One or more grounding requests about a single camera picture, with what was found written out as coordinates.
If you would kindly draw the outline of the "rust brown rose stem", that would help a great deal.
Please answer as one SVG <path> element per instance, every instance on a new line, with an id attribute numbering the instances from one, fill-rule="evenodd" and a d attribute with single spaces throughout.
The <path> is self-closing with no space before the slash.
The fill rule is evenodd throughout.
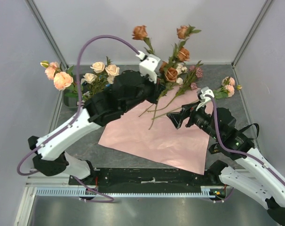
<path id="1" fill-rule="evenodd" d="M 178 90 L 175 97 L 185 94 L 186 91 L 192 90 L 190 87 L 198 77 L 203 75 L 200 66 L 201 62 L 191 69 L 186 66 L 190 60 L 190 51 L 185 48 L 186 42 L 190 36 L 201 32 L 191 25 L 182 25 L 176 29 L 178 42 L 173 46 L 172 55 L 167 61 L 158 59 L 155 55 L 155 49 L 151 44 L 146 26 L 139 25 L 133 29 L 132 39 L 141 40 L 146 45 L 146 54 L 140 52 L 137 56 L 140 59 L 139 72 L 140 76 L 150 85 L 155 91 L 151 98 L 162 98 L 175 86 Z"/>

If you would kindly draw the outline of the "purple pink wrapping paper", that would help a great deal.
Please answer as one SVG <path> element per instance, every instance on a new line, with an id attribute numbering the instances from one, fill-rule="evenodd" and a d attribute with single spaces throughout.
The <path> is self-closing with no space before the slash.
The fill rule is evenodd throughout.
<path id="1" fill-rule="evenodd" d="M 165 115 L 198 100 L 197 92 L 187 91 L 174 97 L 176 89 L 168 92 L 158 103 L 157 119 L 153 106 L 147 101 L 112 121 L 104 129 L 99 144 L 158 163 L 204 174 L 209 136 L 193 125 L 176 129 Z"/>

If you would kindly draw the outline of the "white small rose stem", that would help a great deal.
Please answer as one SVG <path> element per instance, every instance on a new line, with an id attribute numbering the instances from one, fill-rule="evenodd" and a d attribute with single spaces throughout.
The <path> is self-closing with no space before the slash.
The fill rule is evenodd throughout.
<path id="1" fill-rule="evenodd" d="M 160 94 L 160 97 L 165 96 L 168 93 L 168 91 L 173 89 L 173 87 L 175 85 L 180 86 L 181 84 L 183 84 L 183 82 L 180 81 L 180 75 L 188 72 L 187 67 L 184 64 L 177 63 L 175 70 L 177 71 L 177 74 L 178 74 L 176 77 L 176 81 L 175 82 L 166 82 L 166 89 L 164 91 L 162 91 L 162 93 Z"/>

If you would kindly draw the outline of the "mauve rose flower stem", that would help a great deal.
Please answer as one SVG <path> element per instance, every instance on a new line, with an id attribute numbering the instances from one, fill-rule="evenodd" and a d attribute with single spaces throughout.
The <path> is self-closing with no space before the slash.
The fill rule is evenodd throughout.
<path id="1" fill-rule="evenodd" d="M 163 62 L 160 73 L 162 78 L 160 83 L 166 88 L 158 97 L 157 104 L 151 104 L 145 109 L 145 113 L 153 112 L 152 121 L 155 120 L 157 111 L 167 108 L 178 96 L 185 94 L 186 91 L 192 90 L 191 84 L 203 76 L 200 68 L 203 64 L 198 61 L 196 65 L 187 66 L 184 62 L 174 61 Z"/>

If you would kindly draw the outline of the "pink peony bud stem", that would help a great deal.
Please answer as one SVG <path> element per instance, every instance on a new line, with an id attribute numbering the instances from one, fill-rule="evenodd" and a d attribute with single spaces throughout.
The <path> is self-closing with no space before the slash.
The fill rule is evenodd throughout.
<path id="1" fill-rule="evenodd" d="M 188 79 L 181 79 L 180 81 L 183 82 L 176 91 L 175 95 L 173 98 L 171 98 L 166 105 L 158 109 L 158 104 L 156 104 L 155 109 L 152 110 L 154 112 L 152 120 L 155 120 L 158 117 L 161 117 L 162 115 L 156 116 L 157 111 L 161 111 L 166 109 L 177 97 L 184 95 L 186 92 L 191 92 L 194 90 L 197 90 L 198 87 L 194 81 L 197 79 L 197 77 L 194 75 L 191 78 Z M 225 77 L 222 80 L 221 86 L 217 90 L 213 90 L 215 99 L 221 99 L 221 98 L 227 98 L 227 97 L 232 97 L 235 93 L 235 90 L 241 90 L 242 86 L 241 85 L 236 85 L 235 80 L 232 77 Z"/>

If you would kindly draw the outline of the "cream rose flower stem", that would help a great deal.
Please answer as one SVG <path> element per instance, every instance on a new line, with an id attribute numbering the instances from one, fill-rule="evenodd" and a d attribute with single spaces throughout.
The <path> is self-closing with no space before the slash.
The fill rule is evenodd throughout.
<path id="1" fill-rule="evenodd" d="M 86 73 L 81 79 L 83 102 L 113 84 L 115 78 L 119 76 L 120 68 L 113 64 L 108 57 L 106 57 L 106 61 L 106 64 L 103 62 L 93 63 L 90 66 L 93 72 Z"/>

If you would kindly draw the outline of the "peach peony flower stem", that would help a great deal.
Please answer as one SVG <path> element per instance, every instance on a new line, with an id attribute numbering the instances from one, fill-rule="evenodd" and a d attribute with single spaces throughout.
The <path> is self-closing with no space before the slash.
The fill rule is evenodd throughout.
<path id="1" fill-rule="evenodd" d="M 80 87 L 81 99 L 84 100 L 82 82 L 80 80 L 77 81 L 76 76 L 73 74 L 73 66 L 64 71 L 62 64 L 58 62 L 41 61 L 40 65 L 45 68 L 47 78 L 53 81 L 53 85 L 57 90 L 66 90 L 68 91 L 68 93 L 65 94 L 67 97 L 78 99 L 78 87 Z"/>

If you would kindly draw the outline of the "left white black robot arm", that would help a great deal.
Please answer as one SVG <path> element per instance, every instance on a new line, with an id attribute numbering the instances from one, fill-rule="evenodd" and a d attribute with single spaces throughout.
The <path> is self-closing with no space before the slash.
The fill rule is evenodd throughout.
<path id="1" fill-rule="evenodd" d="M 45 176 L 65 173 L 77 177 L 83 184 L 95 181 L 92 163 L 72 157 L 66 149 L 83 136 L 121 116 L 140 103 L 157 103 L 165 86 L 140 75 L 138 71 L 126 70 L 114 79 L 113 84 L 87 100 L 79 111 L 53 132 L 43 137 L 28 139 L 35 169 Z"/>

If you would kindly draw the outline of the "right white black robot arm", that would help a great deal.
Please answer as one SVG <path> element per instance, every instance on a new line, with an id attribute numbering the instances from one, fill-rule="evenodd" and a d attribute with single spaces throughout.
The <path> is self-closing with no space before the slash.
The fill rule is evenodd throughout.
<path id="1" fill-rule="evenodd" d="M 210 153 L 222 153 L 251 173 L 255 180 L 239 174 L 228 164 L 216 161 L 209 168 L 208 182 L 212 185 L 232 186 L 258 202 L 268 215 L 279 225 L 285 226 L 285 177 L 279 173 L 248 138 L 243 129 L 236 129 L 236 119 L 229 109 L 215 107 L 212 114 L 206 107 L 197 104 L 183 105 L 179 112 L 168 113 L 167 117 L 179 129 L 185 119 L 187 128 L 195 125 L 216 140 L 209 148 Z"/>

